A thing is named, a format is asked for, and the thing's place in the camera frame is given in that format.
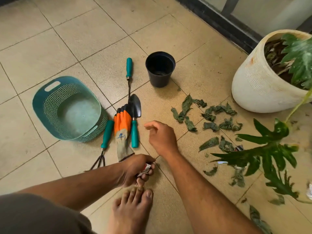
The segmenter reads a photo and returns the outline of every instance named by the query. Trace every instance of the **garden hand trowel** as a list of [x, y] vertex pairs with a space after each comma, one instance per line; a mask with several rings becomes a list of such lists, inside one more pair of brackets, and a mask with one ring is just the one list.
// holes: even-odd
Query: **garden hand trowel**
[[128, 103], [132, 107], [131, 145], [132, 148], [138, 148], [138, 122], [136, 119], [141, 117], [141, 102], [137, 95], [132, 94]]

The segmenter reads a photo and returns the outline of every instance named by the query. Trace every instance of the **trowel blade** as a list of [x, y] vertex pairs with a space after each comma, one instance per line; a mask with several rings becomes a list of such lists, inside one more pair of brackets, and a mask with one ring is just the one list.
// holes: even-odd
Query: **trowel blade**
[[141, 102], [136, 94], [130, 96], [129, 103], [132, 106], [132, 117], [141, 117]]

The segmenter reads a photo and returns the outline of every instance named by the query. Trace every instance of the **hand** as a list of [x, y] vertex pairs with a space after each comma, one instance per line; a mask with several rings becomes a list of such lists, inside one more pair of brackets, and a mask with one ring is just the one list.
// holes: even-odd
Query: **hand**
[[144, 124], [150, 130], [150, 144], [156, 152], [166, 157], [168, 154], [179, 153], [177, 137], [172, 127], [159, 121], [151, 121]]
[[[155, 169], [155, 164], [152, 164], [154, 161], [154, 158], [145, 154], [134, 154], [122, 161], [121, 164], [124, 167], [124, 175], [121, 185], [127, 187], [138, 184], [139, 187], [143, 187], [144, 183], [148, 181], [149, 176], [154, 173], [153, 169]], [[149, 173], [143, 174], [141, 177], [136, 177], [136, 175], [144, 170], [146, 163], [152, 165]]]

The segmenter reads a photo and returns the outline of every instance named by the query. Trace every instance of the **philodendron plant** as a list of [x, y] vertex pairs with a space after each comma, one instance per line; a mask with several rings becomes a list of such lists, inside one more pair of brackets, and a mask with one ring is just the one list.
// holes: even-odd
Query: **philodendron plant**
[[281, 140], [289, 134], [289, 120], [292, 114], [300, 105], [305, 103], [312, 94], [312, 38], [300, 40], [292, 34], [282, 36], [283, 45], [287, 45], [282, 53], [287, 53], [280, 64], [290, 65], [289, 73], [293, 74], [291, 84], [300, 84], [304, 89], [308, 89], [306, 96], [291, 111], [284, 122], [275, 119], [274, 131], [270, 131], [259, 121], [254, 119], [256, 130], [262, 136], [253, 136], [247, 134], [237, 134], [238, 138], [247, 140], [262, 146], [243, 150], [243, 151], [225, 151], [225, 154], [212, 153], [220, 159], [215, 161], [225, 161], [228, 165], [247, 167], [245, 176], [254, 174], [262, 163], [264, 176], [269, 180], [267, 186], [273, 187], [274, 191], [281, 195], [290, 195], [295, 200], [302, 203], [312, 203], [309, 201], [298, 200], [299, 192], [293, 191], [294, 183], [291, 183], [290, 176], [287, 175], [286, 161], [296, 168], [297, 161], [293, 152], [298, 151], [297, 145], [282, 144]]

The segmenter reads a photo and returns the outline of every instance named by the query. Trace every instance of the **forearm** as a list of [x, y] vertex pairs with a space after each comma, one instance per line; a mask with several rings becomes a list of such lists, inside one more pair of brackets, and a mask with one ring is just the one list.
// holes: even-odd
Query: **forearm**
[[166, 156], [195, 233], [261, 233], [179, 153]]
[[54, 203], [82, 211], [107, 192], [119, 186], [125, 172], [122, 163], [115, 163], [85, 173], [32, 186], [19, 193], [32, 193]]

